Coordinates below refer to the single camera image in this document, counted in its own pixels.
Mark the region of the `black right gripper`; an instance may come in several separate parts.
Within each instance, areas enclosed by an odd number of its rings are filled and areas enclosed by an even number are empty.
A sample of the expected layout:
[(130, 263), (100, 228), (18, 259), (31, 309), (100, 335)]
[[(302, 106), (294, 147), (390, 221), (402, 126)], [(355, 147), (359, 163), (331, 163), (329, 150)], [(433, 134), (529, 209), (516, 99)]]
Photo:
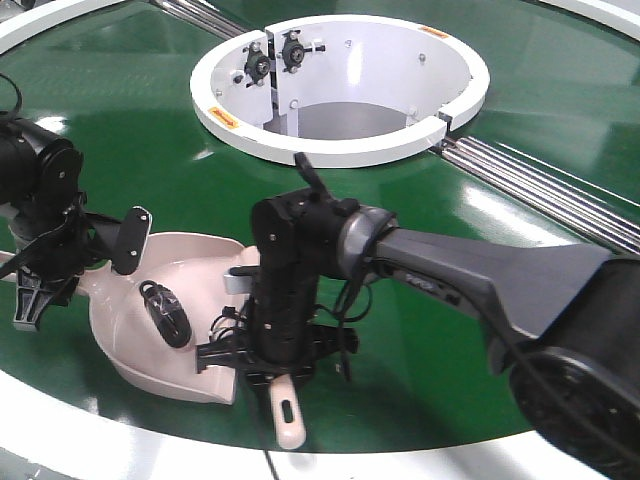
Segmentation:
[[(285, 296), (277, 305), (250, 298), (248, 333), (250, 350), (256, 358), (253, 371), (246, 374), (252, 387), (266, 387), (272, 380), (290, 374), (296, 386), (304, 385), (315, 373), (315, 358), (346, 350), (356, 353), (359, 338), (354, 328), (313, 325), (315, 297), (304, 300)], [(196, 371), (211, 366), (236, 370), (250, 367), (250, 352), (243, 339), (221, 339), (196, 346)]]

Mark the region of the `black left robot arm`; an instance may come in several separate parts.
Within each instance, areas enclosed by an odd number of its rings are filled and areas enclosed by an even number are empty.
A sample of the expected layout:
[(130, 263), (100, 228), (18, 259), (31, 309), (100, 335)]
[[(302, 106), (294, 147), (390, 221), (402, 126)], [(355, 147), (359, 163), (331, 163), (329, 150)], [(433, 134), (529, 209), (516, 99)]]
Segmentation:
[(150, 213), (134, 206), (119, 220), (87, 211), (83, 161), (70, 140), (30, 120), (1, 125), (1, 214), (16, 250), (1, 275), (15, 278), (18, 330), (36, 331), (47, 307), (68, 305), (87, 268), (107, 260), (129, 275), (142, 259)]

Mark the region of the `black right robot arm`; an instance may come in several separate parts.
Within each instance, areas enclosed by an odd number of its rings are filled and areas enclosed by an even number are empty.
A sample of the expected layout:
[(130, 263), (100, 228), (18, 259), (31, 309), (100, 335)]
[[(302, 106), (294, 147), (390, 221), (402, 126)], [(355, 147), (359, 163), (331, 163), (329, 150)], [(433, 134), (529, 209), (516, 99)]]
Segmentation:
[(198, 347), (196, 367), (259, 383), (347, 362), (350, 308), (381, 278), (481, 321), (490, 369), (552, 445), (611, 479), (639, 475), (639, 260), (588, 244), (521, 248), (400, 228), (393, 213), (320, 186), (252, 209), (249, 298)]

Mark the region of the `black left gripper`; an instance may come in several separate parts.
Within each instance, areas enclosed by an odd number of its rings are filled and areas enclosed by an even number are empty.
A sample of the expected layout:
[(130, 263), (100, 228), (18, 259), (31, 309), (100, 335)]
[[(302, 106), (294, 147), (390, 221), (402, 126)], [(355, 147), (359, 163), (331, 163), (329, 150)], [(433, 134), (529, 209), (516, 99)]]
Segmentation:
[(25, 240), (1, 263), (3, 279), (15, 276), (13, 326), (17, 330), (37, 332), (48, 306), (67, 306), (88, 267), (110, 260), (119, 275), (130, 275), (138, 268), (151, 213), (134, 206), (121, 221), (89, 212), (85, 204), (86, 193), (75, 193), (56, 226)]

